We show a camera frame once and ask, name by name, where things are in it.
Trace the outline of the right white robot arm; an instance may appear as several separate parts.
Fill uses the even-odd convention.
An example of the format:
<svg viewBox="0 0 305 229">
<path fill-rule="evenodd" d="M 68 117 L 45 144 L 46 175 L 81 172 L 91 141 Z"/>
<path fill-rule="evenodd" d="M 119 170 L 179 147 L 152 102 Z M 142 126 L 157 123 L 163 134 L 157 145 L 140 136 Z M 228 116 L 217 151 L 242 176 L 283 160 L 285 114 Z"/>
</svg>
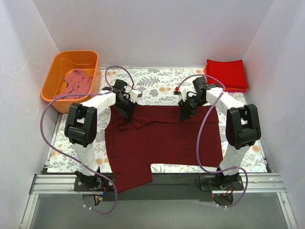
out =
<svg viewBox="0 0 305 229">
<path fill-rule="evenodd" d="M 211 103 L 200 126 L 201 132 L 214 108 L 226 116 L 225 134 L 228 147 L 222 162 L 213 172 L 212 179 L 215 186 L 225 189 L 238 181 L 245 153 L 261 138 L 258 110 L 254 104 L 244 104 L 231 97 L 226 93 L 225 85 L 219 80 L 215 79 L 214 83 L 208 83 L 206 80 L 209 76 L 205 74 L 195 74 L 193 77 L 193 96 L 189 96 L 189 92 L 181 84 L 174 90 L 174 94 L 181 97 L 178 103 L 181 110 L 180 119 L 192 118 L 199 107 Z"/>
</svg>

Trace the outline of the dark maroon t shirt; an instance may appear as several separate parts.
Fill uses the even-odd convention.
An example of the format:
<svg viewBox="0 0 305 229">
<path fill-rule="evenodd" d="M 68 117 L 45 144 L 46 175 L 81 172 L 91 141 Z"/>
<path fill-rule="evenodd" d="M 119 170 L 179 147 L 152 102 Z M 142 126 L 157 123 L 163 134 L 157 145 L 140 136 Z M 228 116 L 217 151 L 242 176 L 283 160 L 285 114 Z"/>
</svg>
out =
<svg viewBox="0 0 305 229">
<path fill-rule="evenodd" d="M 197 165 L 196 141 L 208 106 L 180 120 L 178 106 L 138 105 L 127 120 L 111 107 L 107 156 L 118 192 L 152 182 L 151 164 Z"/>
</svg>

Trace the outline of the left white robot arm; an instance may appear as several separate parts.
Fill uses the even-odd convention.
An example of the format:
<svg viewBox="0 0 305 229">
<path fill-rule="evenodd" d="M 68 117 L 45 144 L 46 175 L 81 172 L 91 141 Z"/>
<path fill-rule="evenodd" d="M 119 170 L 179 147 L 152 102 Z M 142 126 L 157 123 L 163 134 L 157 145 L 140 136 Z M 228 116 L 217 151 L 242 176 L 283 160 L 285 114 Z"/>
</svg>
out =
<svg viewBox="0 0 305 229">
<path fill-rule="evenodd" d="M 104 87 L 97 95 L 81 104 L 72 103 L 69 108 L 64 134 L 73 144 L 81 170 L 75 175 L 87 189 L 96 191 L 106 187 L 107 180 L 96 175 L 99 166 L 95 159 L 93 142 L 97 135 L 98 116 L 111 106 L 116 106 L 120 115 L 131 119 L 137 106 L 136 100 L 142 92 L 136 89 L 126 91 L 128 84 L 116 80 L 113 86 Z"/>
</svg>

